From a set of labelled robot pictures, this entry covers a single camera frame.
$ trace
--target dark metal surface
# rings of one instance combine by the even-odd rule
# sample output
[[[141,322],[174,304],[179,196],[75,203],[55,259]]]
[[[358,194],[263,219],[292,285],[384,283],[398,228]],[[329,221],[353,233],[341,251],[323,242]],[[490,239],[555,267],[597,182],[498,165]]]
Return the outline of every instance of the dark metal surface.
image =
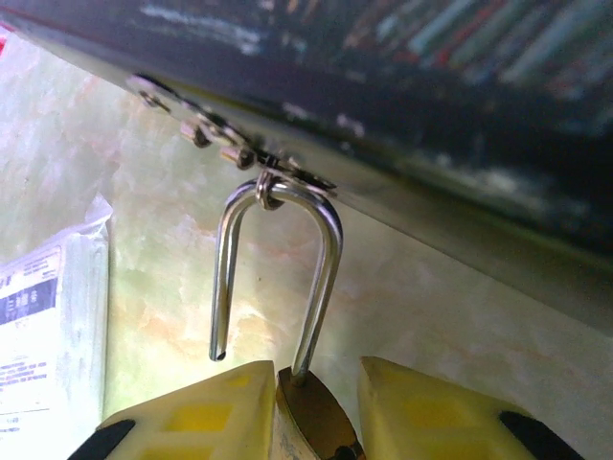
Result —
[[[119,85],[164,82],[352,207],[613,331],[613,84],[593,62],[610,60],[613,2],[518,0],[468,61],[462,40],[509,2],[425,2],[430,23],[465,10],[421,42],[415,3],[0,0],[0,20]]]

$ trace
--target metal shackle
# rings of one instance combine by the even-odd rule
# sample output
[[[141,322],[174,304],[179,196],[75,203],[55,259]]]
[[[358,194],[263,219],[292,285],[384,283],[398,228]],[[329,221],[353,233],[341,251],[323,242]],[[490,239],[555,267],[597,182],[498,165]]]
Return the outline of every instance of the metal shackle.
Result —
[[[301,386],[308,373],[336,279],[343,250],[343,228],[332,204],[325,197],[300,185],[270,181],[263,198],[299,205],[314,218],[321,231],[319,259],[308,297],[305,323],[291,368],[292,384]],[[220,361],[226,356],[240,224],[245,212],[261,200],[262,190],[260,185],[258,192],[258,181],[245,182],[226,201],[219,222],[209,350],[209,357],[213,361]]]

